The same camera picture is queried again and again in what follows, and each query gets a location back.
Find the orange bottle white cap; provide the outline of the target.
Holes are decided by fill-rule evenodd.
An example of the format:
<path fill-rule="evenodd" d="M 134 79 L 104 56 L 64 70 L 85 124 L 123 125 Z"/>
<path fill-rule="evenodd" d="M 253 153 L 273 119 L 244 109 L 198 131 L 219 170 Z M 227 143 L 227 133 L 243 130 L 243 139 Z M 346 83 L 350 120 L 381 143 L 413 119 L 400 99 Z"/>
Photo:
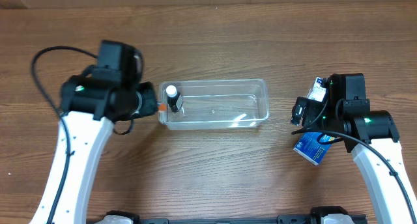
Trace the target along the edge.
<path fill-rule="evenodd" d="M 167 111 L 167 106 L 163 103 L 158 103 L 158 111 L 159 112 L 166 112 Z"/>

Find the white Hansaplast plaster box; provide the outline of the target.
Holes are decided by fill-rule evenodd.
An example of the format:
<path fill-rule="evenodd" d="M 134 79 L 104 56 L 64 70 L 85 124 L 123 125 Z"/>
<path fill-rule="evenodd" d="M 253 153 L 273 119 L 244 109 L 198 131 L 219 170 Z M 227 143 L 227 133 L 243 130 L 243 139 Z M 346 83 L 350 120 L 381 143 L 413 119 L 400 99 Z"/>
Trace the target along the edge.
<path fill-rule="evenodd" d="M 316 77 L 306 98 L 310 100 L 315 100 L 318 102 L 323 102 L 326 96 L 326 91 L 327 91 L 324 84 L 325 84 L 325 79 L 321 77 Z"/>

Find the black bottle white cap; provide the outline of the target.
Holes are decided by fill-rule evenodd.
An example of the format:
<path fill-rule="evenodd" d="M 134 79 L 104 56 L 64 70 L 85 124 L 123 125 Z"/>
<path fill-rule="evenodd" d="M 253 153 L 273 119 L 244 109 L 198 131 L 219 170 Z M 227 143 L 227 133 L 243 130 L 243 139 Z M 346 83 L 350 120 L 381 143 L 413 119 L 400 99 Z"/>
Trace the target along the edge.
<path fill-rule="evenodd" d="M 183 97 L 180 91 L 174 85 L 169 85 L 165 92 L 167 94 L 167 103 L 173 113 L 178 112 L 183 104 Z"/>

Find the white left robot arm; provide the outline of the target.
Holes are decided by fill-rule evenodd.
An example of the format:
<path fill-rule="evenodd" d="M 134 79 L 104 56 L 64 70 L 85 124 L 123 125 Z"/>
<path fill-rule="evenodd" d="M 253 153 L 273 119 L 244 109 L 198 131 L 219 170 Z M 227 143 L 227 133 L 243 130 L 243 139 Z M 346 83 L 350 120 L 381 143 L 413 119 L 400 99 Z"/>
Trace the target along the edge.
<path fill-rule="evenodd" d="M 118 121 L 158 111 L 152 83 L 140 76 L 80 74 L 61 87 L 57 147 L 32 223 L 85 223 L 102 151 Z"/>

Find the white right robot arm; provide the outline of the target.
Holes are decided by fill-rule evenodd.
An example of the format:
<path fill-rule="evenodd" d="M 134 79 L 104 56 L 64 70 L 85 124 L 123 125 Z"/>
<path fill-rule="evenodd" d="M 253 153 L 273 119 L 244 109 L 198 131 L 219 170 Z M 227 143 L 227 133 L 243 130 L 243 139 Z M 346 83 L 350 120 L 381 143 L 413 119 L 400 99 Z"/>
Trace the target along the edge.
<path fill-rule="evenodd" d="M 342 141 L 366 183 L 379 223 L 415 223 L 416 196 L 403 164 L 399 132 L 387 111 L 371 111 L 367 98 L 299 97 L 291 123 L 297 133 L 316 133 Z"/>

